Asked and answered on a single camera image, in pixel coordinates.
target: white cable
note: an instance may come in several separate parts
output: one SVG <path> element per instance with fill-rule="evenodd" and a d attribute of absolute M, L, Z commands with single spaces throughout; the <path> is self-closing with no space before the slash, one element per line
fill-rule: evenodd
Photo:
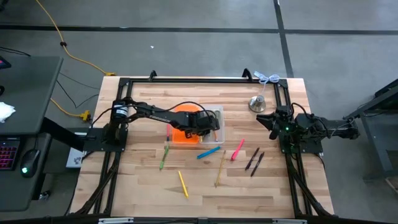
<path fill-rule="evenodd" d="M 266 77 L 265 75 L 263 75 L 257 71 L 254 71 L 254 75 L 256 77 L 258 77 L 259 83 L 264 85 L 260 95 L 262 95 L 264 93 L 264 90 L 266 89 L 266 84 L 268 81 L 270 81 L 272 83 L 277 83 L 277 82 L 279 82 L 279 78 L 280 78 L 277 74 L 273 74 L 270 77 Z"/>

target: pink marker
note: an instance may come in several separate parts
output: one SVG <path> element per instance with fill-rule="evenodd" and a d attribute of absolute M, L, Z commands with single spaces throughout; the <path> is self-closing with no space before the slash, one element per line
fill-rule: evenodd
<path fill-rule="evenodd" d="M 244 139 L 242 139 L 241 143 L 239 144 L 238 148 L 235 150 L 234 154 L 232 154 L 231 160 L 235 160 L 236 156 L 238 155 L 239 150 L 241 150 L 244 143 Z"/>

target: silver bell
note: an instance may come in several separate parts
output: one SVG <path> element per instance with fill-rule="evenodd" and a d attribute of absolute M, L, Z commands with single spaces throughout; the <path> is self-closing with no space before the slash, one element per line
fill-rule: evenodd
<path fill-rule="evenodd" d="M 252 97 L 249 101 L 249 108 L 256 113 L 263 112 L 266 109 L 266 101 L 264 96 L 258 95 Z"/>

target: white tissue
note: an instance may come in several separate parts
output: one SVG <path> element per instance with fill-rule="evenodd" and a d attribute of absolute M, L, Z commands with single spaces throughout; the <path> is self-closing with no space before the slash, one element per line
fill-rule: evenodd
<path fill-rule="evenodd" d="M 15 112 L 14 107 L 0 102 L 0 122 L 4 123 L 5 120 Z"/>

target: green pencil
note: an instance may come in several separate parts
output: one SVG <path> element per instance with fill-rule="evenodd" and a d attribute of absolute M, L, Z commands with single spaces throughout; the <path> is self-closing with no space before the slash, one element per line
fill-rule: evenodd
<path fill-rule="evenodd" d="M 166 160 L 167 153 L 169 153 L 169 143 L 167 143 L 167 145 L 164 146 L 164 147 L 165 147 L 165 149 L 164 149 L 164 155 L 163 155 L 162 162 L 160 162 L 160 167 L 159 167 L 160 170 L 163 169 L 164 161 Z"/>
<path fill-rule="evenodd" d="M 170 142 L 170 125 L 169 124 L 166 125 L 166 132 L 167 132 L 166 145 L 164 146 L 164 155 L 163 155 L 162 162 L 160 162 L 160 167 L 159 167 L 160 170 L 163 169 L 164 161 L 166 160 L 167 153 L 169 153 L 169 142 Z"/>

